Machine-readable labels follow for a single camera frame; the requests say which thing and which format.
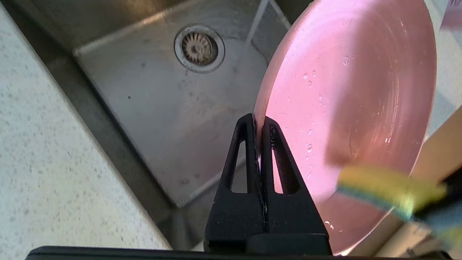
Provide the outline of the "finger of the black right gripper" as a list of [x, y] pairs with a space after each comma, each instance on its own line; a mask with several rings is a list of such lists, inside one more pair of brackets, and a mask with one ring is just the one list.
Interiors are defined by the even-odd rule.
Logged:
[[461, 224], [462, 221], [462, 169], [458, 168], [441, 183], [446, 194], [417, 211], [417, 220], [427, 224]]

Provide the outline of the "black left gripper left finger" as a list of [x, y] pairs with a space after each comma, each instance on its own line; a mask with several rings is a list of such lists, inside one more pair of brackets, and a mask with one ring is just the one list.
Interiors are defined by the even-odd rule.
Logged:
[[[245, 143], [247, 192], [232, 191], [238, 150]], [[245, 252], [247, 240], [264, 232], [263, 191], [256, 153], [252, 113], [242, 116], [233, 131], [221, 179], [206, 224], [205, 252]]]

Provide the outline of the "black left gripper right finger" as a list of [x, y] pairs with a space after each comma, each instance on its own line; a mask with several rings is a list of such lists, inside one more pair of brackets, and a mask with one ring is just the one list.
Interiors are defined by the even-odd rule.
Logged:
[[261, 253], [331, 253], [329, 235], [278, 123], [261, 135], [265, 232]]

